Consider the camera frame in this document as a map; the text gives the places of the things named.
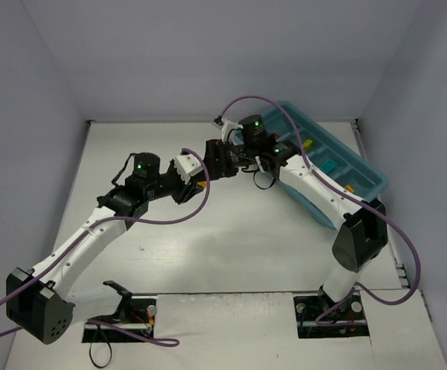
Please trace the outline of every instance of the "black clamp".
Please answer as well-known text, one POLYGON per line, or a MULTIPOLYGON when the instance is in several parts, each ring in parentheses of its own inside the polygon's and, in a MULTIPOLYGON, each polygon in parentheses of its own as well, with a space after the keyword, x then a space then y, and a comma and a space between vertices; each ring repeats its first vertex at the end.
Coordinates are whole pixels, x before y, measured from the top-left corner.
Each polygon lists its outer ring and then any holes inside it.
POLYGON ((224 122, 222 122, 222 116, 217 116, 215 117, 215 119, 213 120, 218 126, 223 126, 224 122))
POLYGON ((115 319, 124 321, 129 313, 133 310, 133 306, 131 305, 131 298, 133 297, 133 293, 112 280, 104 281, 103 284, 114 289, 122 297, 121 302, 119 303, 119 306, 117 306, 116 312, 113 316, 115 317, 115 319))

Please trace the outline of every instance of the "screw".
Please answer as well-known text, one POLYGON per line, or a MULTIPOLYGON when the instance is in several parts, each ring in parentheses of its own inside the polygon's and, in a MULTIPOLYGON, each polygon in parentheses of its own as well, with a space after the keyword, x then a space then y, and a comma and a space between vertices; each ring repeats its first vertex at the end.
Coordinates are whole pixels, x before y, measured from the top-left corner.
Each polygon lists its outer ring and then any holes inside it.
POLYGON ((362 304, 361 304, 361 302, 357 302, 357 301, 352 302, 350 308, 352 309, 353 312, 355 312, 357 314, 359 312, 362 312, 362 304))
POLYGON ((146 312, 148 312, 148 313, 150 314, 150 316, 151 316, 152 318, 154 318, 155 315, 156 315, 156 307, 155 307, 153 304, 151 304, 150 306, 148 306, 148 307, 146 308, 146 312))
POLYGON ((304 303, 298 303, 297 306, 295 306, 295 311, 297 311, 298 314, 301 314, 303 310, 306 309, 306 304, 304 303))

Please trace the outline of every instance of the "black wire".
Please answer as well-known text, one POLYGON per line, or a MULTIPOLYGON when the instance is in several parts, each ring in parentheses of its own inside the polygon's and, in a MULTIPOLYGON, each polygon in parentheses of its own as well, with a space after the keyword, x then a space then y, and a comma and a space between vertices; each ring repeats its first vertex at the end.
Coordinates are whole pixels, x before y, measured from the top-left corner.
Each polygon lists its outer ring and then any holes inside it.
POLYGON ((226 138, 226 140, 225 140, 226 143, 229 142, 229 140, 230 140, 230 135, 231 135, 231 133, 232 133, 233 131, 237 131, 237 129, 230 129, 229 133, 227 134, 227 138, 226 138))
POLYGON ((90 361, 92 362, 93 366, 95 366, 96 368, 106 368, 107 366, 110 365, 110 362, 113 360, 113 348, 110 345, 110 342, 106 336, 106 333, 104 333, 103 330, 100 328, 100 325, 97 325, 97 330, 95 330, 95 333, 93 333, 92 341, 90 342, 90 349, 88 350, 88 356, 90 357, 90 361), (93 345, 93 342, 96 340, 97 334, 99 333, 99 331, 100 331, 100 335, 102 336, 104 343, 107 344, 107 347, 109 347, 109 352, 110 352, 109 361, 105 365, 97 364, 92 356, 92 345, 93 345))
POLYGON ((273 178, 273 180, 271 181, 270 186, 268 186, 268 187, 260 187, 260 186, 256 183, 256 174, 257 174, 258 172, 260 172, 260 171, 256 171, 256 172, 253 173, 253 182, 254 182, 254 185, 256 185, 256 187, 257 187, 259 190, 268 190, 268 189, 270 189, 273 185, 275 185, 275 183, 277 182, 277 179, 273 178))
POLYGON ((234 152, 232 149, 229 149, 230 152, 234 153, 236 156, 238 156, 239 158, 242 158, 243 160, 250 160, 251 162, 256 162, 256 160, 254 158, 249 158, 247 156, 242 156, 240 154, 237 154, 236 152, 234 152))
POLYGON ((124 171, 126 171, 126 167, 128 167, 128 163, 129 160, 131 159, 132 156, 135 156, 136 153, 131 153, 128 158, 126 159, 126 162, 124 162, 124 166, 123 168, 121 168, 121 171, 119 171, 116 176, 110 181, 110 183, 116 187, 119 186, 119 184, 117 183, 117 180, 121 177, 121 175, 123 174, 124 171))
POLYGON ((258 172, 259 170, 249 170, 249 166, 248 166, 246 168, 241 169, 240 171, 244 172, 244 173, 255 173, 255 172, 258 172))

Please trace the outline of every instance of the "blue plastic tray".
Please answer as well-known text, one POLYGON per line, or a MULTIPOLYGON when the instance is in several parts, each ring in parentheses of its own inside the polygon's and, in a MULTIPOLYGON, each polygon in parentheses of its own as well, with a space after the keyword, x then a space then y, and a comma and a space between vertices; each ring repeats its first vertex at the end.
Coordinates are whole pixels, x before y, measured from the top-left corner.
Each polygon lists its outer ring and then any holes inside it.
MULTIPOLYGON (((354 194, 368 202, 374 200, 379 192, 388 186, 388 178, 384 174, 295 106, 289 102, 280 102, 280 106, 294 120, 301 133, 302 141, 305 142, 307 139, 313 141, 311 148, 306 151, 312 163, 341 186, 351 187, 354 194)), ((278 141, 290 140, 298 146, 303 145, 297 142, 291 124, 280 110, 272 107, 260 114, 267 131, 276 133, 278 141)), ((234 141, 242 143, 240 134, 234 137, 234 141)), ((287 191, 289 197, 304 205, 319 224, 334 229, 331 221, 306 197, 284 183, 279 182, 279 184, 287 191)))

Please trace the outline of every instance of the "red wire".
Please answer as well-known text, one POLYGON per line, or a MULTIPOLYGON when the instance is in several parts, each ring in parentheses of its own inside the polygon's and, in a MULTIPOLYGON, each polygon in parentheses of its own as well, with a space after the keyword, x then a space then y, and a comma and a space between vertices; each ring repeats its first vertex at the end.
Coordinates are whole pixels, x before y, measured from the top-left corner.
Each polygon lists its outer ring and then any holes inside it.
POLYGON ((138 320, 140 320, 142 323, 144 323, 146 326, 148 326, 148 324, 138 315, 136 315, 134 312, 131 312, 131 315, 133 315, 135 318, 137 318, 138 320))
POLYGON ((352 328, 350 329, 350 331, 354 331, 355 330, 355 319, 354 319, 354 314, 352 314, 352 312, 348 313, 348 322, 352 321, 352 328))
POLYGON ((148 317, 148 320, 150 320, 152 318, 152 316, 150 315, 150 313, 145 309, 145 308, 135 308, 135 311, 139 311, 139 312, 145 312, 146 316, 148 317))

